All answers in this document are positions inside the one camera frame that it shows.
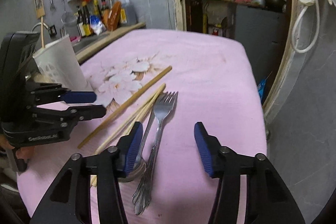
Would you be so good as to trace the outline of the left hand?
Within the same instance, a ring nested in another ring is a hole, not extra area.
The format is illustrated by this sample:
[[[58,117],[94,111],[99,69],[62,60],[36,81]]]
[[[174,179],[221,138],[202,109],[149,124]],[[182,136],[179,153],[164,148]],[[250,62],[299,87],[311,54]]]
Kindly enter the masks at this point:
[[[5,135],[0,135],[0,144],[3,149],[14,149],[6,139]],[[28,160],[33,157],[35,147],[22,147],[16,151],[16,157],[18,159]]]

